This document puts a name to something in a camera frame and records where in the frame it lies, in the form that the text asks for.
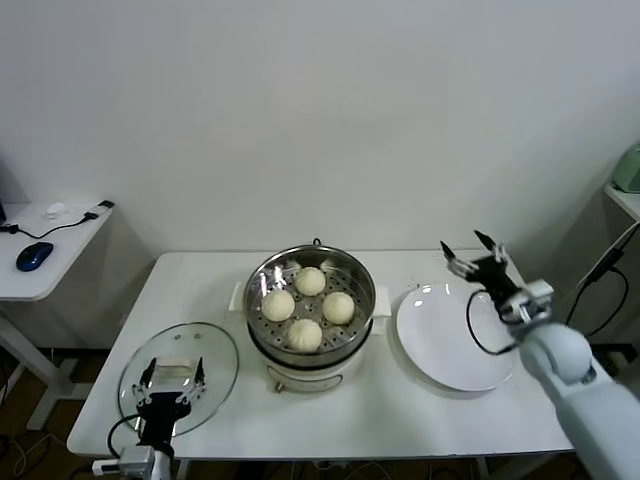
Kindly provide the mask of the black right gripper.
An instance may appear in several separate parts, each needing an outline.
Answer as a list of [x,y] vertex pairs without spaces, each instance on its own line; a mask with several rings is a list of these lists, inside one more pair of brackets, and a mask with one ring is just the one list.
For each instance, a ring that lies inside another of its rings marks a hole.
[[459,278],[483,286],[493,300],[508,300],[516,295],[520,288],[507,275],[509,256],[505,245],[494,241],[489,235],[479,230],[475,230],[474,234],[492,256],[482,257],[469,263],[461,260],[446,243],[441,241],[440,247],[447,262],[447,269]]

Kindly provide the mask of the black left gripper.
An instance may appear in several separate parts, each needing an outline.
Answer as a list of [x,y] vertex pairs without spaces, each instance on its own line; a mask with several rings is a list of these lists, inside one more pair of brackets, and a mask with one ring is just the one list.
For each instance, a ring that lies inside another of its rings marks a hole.
[[191,413],[191,404],[206,391],[203,358],[200,357],[194,373],[178,392],[159,392],[149,395],[157,364],[153,357],[140,379],[131,387],[139,417],[144,421],[141,443],[144,445],[170,445],[175,424]]

